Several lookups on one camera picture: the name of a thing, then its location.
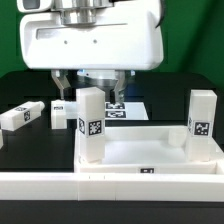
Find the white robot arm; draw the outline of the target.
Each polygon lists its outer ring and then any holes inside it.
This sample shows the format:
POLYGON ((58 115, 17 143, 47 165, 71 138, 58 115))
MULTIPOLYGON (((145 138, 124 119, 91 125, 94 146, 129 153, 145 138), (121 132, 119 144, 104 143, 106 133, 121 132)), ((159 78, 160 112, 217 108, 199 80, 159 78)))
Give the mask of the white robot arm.
POLYGON ((49 69, 57 86, 69 70, 115 79, 110 100, 122 102, 128 70, 151 70, 164 58, 164 0, 16 0, 23 14, 25 64, 49 69))

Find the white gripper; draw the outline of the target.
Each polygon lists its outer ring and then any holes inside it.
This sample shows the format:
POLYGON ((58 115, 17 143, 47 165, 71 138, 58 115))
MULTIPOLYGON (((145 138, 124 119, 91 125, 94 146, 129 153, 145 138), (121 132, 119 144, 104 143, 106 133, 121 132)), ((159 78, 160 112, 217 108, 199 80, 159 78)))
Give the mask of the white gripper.
MULTIPOLYGON (((151 70, 163 60, 164 0, 19 0, 25 64, 52 70, 64 99, 68 71, 151 70)), ((111 103, 123 103, 127 77, 115 72, 111 103)))

